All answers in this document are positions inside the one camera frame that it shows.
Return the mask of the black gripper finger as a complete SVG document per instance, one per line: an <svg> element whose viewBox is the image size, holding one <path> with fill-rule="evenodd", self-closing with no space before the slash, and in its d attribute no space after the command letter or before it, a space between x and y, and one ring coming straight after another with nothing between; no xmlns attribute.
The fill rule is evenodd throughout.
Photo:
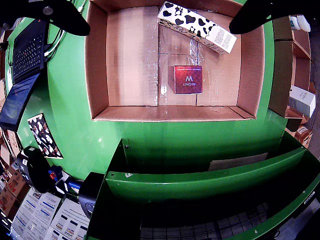
<svg viewBox="0 0 320 240"><path fill-rule="evenodd" d="M229 24L234 35L249 33L265 23L292 15L303 15L307 21L320 19L319 0L248 0Z"/></svg>
<svg viewBox="0 0 320 240"><path fill-rule="evenodd" d="M0 29L9 30L18 18L32 18L55 25L76 35L90 34L90 25L69 0L2 0Z"/></svg>

